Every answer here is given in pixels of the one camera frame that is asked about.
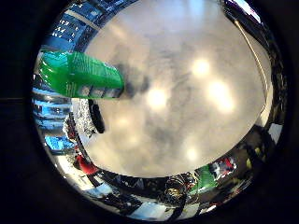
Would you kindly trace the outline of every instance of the gray floor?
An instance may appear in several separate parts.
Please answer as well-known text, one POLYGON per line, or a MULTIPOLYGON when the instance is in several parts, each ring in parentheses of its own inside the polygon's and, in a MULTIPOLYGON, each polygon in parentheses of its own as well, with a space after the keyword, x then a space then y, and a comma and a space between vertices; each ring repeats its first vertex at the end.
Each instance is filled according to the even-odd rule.
MULTIPOLYGON (((263 48, 251 45, 270 77, 263 48)), ((118 100, 98 100, 107 127, 84 139, 93 162, 156 177, 198 168, 230 150, 260 116, 263 83, 218 1, 142 0, 121 11, 86 50, 120 69, 118 100)))

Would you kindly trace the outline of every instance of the fisheye lens view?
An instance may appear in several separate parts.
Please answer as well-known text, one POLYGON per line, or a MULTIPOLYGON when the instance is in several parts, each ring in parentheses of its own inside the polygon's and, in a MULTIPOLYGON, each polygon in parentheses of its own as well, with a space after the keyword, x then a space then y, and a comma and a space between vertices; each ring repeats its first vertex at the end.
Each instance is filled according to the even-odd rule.
POLYGON ((245 0, 70 2, 32 79, 53 167, 133 220, 201 216, 246 191, 287 111, 280 48, 245 0))

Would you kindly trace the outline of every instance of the green object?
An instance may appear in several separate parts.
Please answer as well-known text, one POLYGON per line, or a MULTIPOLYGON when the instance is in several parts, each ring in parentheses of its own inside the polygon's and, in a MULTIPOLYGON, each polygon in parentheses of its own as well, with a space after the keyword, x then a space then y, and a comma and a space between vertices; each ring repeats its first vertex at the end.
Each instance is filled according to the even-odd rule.
POLYGON ((39 73, 55 91, 71 98, 116 98, 123 92, 121 73, 80 52, 42 51, 39 73))
POLYGON ((198 181, 191 189, 190 194, 204 193, 217 187, 218 183, 214 175, 210 173, 208 165, 199 168, 198 173, 198 181))

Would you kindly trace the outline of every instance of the red object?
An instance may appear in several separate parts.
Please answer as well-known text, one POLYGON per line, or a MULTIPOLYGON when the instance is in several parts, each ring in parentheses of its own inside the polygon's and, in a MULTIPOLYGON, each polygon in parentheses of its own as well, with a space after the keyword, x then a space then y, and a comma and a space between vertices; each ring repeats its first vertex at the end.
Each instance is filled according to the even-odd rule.
POLYGON ((92 175, 99 170, 95 165, 93 165, 92 162, 87 163, 86 160, 81 155, 77 156, 77 161, 81 171, 83 171, 86 175, 92 175))

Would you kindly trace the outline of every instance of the black background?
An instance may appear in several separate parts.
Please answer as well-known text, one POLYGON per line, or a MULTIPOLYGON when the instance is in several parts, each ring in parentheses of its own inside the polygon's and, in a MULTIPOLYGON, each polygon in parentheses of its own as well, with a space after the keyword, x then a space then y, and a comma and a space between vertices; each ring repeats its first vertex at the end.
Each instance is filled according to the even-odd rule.
MULTIPOLYGON (((112 216, 69 188, 37 137, 30 113, 32 71, 44 34, 67 2, 0 3, 0 223, 136 223, 112 216)), ((299 2, 250 2, 274 32, 289 78, 282 141, 278 153, 240 197, 209 215, 180 223, 299 222, 299 2)))

